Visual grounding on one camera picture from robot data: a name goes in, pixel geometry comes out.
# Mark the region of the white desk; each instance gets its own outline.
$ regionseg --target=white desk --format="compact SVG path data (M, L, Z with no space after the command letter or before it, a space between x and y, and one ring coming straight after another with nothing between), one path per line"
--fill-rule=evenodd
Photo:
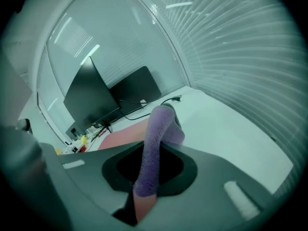
M183 87L130 115L137 118L151 112L168 98L182 95L182 101L170 101L185 133L183 145L215 154L236 165L246 174L274 193L293 167L292 162L261 129L233 109L213 99L202 91ZM112 131L119 131L136 124L121 118L112 124ZM105 132L97 138L90 151L96 151Z

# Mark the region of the purple fuzzy object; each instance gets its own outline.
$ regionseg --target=purple fuzzy object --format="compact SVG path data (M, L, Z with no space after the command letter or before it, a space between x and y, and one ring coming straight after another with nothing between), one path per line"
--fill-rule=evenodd
M145 134L141 168L134 184L137 196L146 197L157 192L160 142L181 144L184 137L183 131L176 123L176 114L172 106L160 105L151 112Z

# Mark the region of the purple sock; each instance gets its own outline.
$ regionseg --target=purple sock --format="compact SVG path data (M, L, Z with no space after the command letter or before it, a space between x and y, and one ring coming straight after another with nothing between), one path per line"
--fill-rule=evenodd
M134 193L146 197L157 192L159 186L159 149L161 140L181 143L184 133L175 121L173 107L160 105L150 115L144 139L141 168L134 184Z

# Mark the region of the pink mat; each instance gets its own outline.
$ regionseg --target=pink mat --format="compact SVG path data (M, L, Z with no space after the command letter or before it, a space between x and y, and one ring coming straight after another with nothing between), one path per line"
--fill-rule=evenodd
M145 119L126 129L109 134L101 143L98 150L104 150L111 147L129 144L137 141L143 141L145 137L148 120Z

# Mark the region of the computer monitor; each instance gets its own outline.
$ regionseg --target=computer monitor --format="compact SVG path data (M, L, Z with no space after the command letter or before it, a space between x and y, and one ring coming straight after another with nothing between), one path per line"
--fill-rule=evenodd
M119 109L90 57L76 74L64 104L82 130L98 122L108 124L115 119L114 111Z

